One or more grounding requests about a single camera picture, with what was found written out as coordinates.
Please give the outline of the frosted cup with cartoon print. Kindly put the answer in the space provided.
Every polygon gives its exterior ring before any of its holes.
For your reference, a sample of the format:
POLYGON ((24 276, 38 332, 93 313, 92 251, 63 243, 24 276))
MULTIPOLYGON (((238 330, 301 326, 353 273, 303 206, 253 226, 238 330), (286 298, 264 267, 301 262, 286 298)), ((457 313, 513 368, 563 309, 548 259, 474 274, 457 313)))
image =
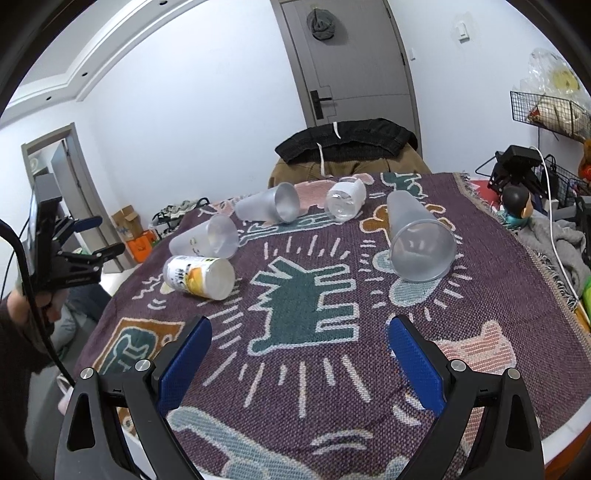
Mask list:
POLYGON ((172 255, 229 259, 238 251, 238 229, 228 216, 211 219, 175 236, 169 243, 172 255))

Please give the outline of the frosted plastic cup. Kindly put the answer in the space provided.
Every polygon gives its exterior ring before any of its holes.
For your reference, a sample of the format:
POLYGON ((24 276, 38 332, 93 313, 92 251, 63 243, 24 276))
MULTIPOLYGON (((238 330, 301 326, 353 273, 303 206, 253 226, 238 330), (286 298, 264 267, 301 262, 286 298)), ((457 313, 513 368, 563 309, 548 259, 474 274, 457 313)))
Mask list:
POLYGON ((390 193, 387 209, 394 272, 415 283, 445 276, 457 253, 452 231, 408 191, 390 193))
POLYGON ((243 198, 235 204, 235 214, 242 221, 290 223, 300 215, 301 201, 293 184, 276 187, 243 198))

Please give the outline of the white vitamin drink cup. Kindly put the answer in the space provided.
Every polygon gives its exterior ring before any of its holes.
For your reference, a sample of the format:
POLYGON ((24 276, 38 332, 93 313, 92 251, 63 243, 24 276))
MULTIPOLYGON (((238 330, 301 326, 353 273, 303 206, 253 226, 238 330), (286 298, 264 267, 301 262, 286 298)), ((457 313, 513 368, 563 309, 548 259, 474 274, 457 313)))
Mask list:
POLYGON ((172 256, 164 263, 162 273, 172 290, 214 301, 228 298, 235 288, 235 270, 226 259, 172 256))

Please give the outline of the small clear plastic cup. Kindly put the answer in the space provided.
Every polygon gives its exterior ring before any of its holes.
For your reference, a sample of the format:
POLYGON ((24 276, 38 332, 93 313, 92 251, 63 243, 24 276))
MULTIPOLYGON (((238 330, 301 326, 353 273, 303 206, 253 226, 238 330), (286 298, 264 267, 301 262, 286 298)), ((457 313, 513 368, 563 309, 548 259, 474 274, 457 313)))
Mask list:
POLYGON ((346 178, 329 188, 325 210, 338 222, 356 217, 367 199, 366 185, 359 178, 346 178))

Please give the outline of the cardboard box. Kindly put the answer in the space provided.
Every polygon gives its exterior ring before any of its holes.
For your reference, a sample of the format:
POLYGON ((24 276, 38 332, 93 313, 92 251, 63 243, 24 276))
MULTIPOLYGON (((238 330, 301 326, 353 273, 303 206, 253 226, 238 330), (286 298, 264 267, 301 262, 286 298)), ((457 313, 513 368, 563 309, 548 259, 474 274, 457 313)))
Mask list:
POLYGON ((127 205, 111 215, 111 219, 120 237, 132 241, 143 233, 140 218, 132 205, 127 205))

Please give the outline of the orange box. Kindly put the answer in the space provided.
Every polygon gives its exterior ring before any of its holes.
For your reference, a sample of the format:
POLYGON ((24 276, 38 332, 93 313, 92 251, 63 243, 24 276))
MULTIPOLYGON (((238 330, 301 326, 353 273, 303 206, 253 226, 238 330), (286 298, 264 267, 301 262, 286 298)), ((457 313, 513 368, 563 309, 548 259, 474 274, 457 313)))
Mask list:
POLYGON ((153 247, 158 242, 157 236, 154 234, 153 231, 147 230, 144 231, 139 237, 133 240, 129 240, 126 242, 126 245, 133 257, 133 259, 137 263, 143 263, 149 254, 151 253, 153 247))

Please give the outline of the black shoe rack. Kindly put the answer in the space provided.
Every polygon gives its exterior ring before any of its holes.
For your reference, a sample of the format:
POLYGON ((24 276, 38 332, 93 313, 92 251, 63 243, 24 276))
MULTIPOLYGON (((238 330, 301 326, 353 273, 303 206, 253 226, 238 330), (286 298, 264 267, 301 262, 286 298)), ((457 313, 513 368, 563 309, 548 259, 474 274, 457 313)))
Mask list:
POLYGON ((153 215, 148 226, 159 234, 168 234, 175 231, 182 218, 195 208, 204 207, 209 204, 206 197, 198 200, 184 200, 179 204, 168 205, 153 215))

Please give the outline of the grey cloth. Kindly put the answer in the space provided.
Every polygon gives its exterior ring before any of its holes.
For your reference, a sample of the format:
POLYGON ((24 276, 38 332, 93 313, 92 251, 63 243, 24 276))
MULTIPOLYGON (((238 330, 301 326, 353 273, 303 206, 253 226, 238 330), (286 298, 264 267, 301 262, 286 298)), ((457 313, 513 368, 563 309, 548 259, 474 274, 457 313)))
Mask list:
POLYGON ((517 231, 518 239, 538 254, 543 255, 552 265, 565 286, 581 297, 590 268, 583 261, 586 248, 585 235, 570 226, 568 222, 550 223, 547 217, 532 217, 517 231))

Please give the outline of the patterned purple woven blanket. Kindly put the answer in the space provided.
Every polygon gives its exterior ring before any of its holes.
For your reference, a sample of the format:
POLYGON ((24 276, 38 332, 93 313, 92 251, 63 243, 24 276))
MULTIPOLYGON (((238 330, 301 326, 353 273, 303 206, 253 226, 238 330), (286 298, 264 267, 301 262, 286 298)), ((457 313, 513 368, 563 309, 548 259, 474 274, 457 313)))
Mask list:
POLYGON ((235 286, 214 302, 171 290, 162 242, 119 287, 78 367, 121 373, 204 315, 212 341, 168 422, 204 474, 228 479, 393 479, 433 422, 387 340, 404 314, 472 369, 524 377, 543 438, 590 399, 590 337, 543 258, 457 174, 363 177, 361 214, 322 209, 331 182, 301 183, 288 225, 238 222, 235 286), (390 261, 387 197, 417 198, 454 235, 450 271, 408 283, 390 261))

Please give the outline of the doll with black hair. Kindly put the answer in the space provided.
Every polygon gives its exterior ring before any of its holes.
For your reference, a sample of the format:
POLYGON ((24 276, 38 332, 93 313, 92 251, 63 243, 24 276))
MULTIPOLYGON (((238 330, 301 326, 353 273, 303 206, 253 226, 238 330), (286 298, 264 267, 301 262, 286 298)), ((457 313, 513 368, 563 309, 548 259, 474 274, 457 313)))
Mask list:
POLYGON ((525 227, 533 215, 531 193, 522 185, 507 185, 501 194, 504 223, 511 229, 525 227))

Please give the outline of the black jacket on chair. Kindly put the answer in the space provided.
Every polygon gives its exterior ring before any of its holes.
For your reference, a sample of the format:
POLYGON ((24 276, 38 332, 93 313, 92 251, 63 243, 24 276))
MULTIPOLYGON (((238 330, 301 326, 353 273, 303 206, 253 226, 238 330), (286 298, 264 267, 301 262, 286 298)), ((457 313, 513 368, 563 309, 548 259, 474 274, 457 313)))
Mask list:
POLYGON ((414 132, 384 118, 335 122, 295 133, 276 154, 290 165, 321 161, 377 160, 397 158, 406 146, 417 150, 414 132))

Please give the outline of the grey door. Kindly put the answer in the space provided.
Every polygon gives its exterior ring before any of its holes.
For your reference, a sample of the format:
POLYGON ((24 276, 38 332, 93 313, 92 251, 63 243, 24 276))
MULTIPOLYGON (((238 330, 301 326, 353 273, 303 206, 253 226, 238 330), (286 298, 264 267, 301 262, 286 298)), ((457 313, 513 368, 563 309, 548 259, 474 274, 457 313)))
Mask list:
POLYGON ((386 1, 273 1, 297 85, 305 124, 386 118, 420 136, 415 90, 394 15, 386 1), (308 31, 312 8, 335 16, 335 36, 318 41, 308 31), (332 102, 317 120, 310 91, 332 102))

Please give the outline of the grey hat on door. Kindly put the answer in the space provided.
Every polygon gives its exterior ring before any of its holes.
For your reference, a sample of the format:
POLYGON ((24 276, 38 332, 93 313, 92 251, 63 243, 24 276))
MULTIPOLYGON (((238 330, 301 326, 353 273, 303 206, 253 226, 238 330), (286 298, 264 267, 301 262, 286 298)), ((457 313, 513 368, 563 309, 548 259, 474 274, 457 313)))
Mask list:
POLYGON ((335 36, 335 16, 328 10, 312 8, 307 16, 308 31, 318 41, 327 41, 335 36))

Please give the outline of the clear plastic bag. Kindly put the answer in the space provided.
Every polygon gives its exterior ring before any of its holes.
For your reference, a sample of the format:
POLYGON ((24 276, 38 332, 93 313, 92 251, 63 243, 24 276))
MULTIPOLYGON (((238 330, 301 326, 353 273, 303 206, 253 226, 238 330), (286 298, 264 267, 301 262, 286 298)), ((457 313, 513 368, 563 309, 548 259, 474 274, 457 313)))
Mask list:
POLYGON ((585 90, 569 64, 559 55, 537 48, 528 61, 528 75, 520 81, 522 91, 581 102, 585 90))

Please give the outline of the white wall switch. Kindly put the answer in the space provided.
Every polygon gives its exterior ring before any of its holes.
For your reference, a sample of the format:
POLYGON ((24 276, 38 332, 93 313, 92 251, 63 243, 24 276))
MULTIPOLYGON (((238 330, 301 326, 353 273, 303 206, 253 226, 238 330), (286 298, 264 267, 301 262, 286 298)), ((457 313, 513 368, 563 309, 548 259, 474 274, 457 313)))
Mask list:
POLYGON ((468 42, 471 39, 467 25, 464 22, 459 22, 456 25, 456 30, 460 43, 468 42))

